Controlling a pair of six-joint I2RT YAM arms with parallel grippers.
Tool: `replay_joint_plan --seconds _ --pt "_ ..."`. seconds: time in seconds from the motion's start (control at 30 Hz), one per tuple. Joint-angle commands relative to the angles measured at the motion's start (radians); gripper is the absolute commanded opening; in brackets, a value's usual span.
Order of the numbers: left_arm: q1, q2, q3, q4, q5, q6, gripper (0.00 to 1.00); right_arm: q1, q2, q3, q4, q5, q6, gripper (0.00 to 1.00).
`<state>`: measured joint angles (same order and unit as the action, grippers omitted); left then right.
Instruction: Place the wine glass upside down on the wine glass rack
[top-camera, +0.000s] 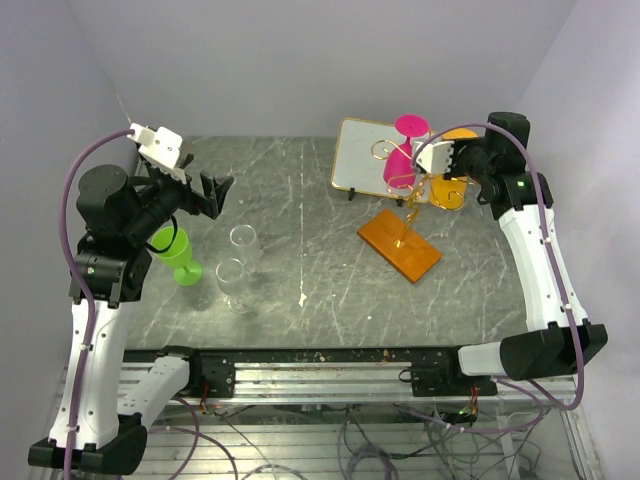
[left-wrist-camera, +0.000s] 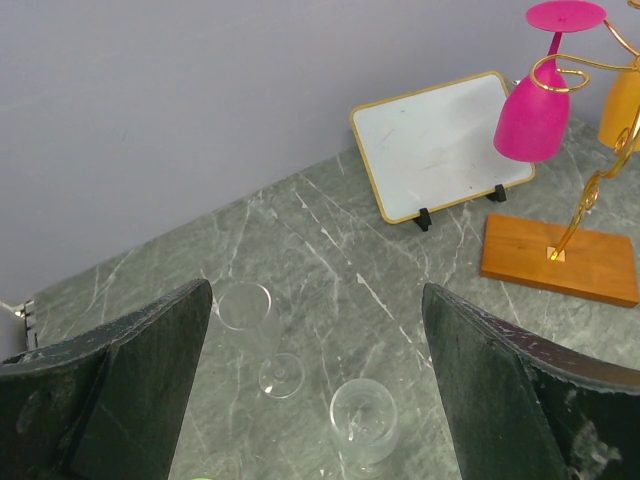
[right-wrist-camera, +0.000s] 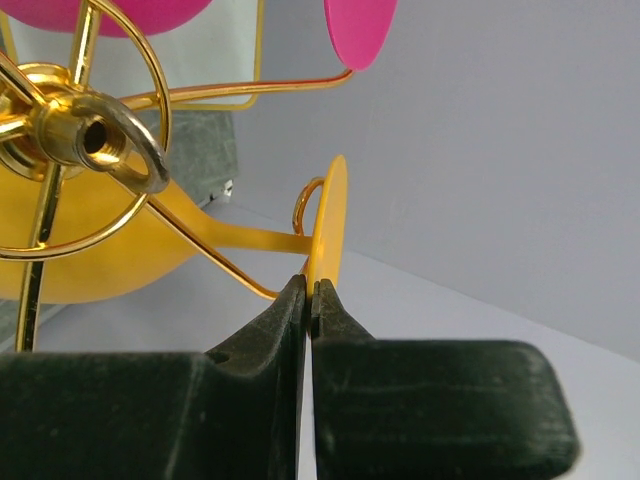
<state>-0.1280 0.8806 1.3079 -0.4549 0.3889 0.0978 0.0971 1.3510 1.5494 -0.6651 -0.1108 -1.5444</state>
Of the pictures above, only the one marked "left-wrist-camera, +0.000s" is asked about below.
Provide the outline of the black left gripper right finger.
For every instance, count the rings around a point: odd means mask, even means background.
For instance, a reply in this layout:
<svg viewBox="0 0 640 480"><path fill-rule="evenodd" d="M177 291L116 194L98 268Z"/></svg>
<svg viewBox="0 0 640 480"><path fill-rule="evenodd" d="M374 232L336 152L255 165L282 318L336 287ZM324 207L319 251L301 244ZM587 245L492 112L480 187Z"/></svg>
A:
<svg viewBox="0 0 640 480"><path fill-rule="evenodd" d="M422 317L462 478L638 478L638 371L434 283L423 289Z"/></svg>

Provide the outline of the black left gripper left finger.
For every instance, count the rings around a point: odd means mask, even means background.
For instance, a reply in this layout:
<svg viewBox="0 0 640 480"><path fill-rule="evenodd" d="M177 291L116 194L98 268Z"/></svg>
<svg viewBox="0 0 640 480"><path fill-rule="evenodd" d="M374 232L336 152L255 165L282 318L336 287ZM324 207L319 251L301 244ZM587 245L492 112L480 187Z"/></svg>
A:
<svg viewBox="0 0 640 480"><path fill-rule="evenodd" d="M211 307L210 283L195 279L2 361L2 478L167 478Z"/></svg>

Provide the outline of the pink plastic wine glass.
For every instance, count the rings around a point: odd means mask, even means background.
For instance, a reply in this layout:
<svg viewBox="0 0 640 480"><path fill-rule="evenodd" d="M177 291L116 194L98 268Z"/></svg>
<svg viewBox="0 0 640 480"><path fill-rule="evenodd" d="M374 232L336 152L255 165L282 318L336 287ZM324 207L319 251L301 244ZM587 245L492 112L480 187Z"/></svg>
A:
<svg viewBox="0 0 640 480"><path fill-rule="evenodd" d="M606 19L606 10L589 1L546 1L529 8L527 23L554 34L548 54L558 53L562 35L590 30ZM502 108L493 144L505 157L544 162L559 150L570 114L570 96L554 58L524 77Z"/></svg>

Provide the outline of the orange plastic wine glass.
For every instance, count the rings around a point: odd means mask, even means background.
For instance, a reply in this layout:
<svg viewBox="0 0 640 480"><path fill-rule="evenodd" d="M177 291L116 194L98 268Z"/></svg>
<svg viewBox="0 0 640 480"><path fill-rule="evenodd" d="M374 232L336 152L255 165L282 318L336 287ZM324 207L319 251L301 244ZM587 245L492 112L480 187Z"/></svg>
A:
<svg viewBox="0 0 640 480"><path fill-rule="evenodd" d="M632 71L621 72L612 84L602 112L599 141L610 148L624 128L630 127L639 107L639 58L631 61Z"/></svg>

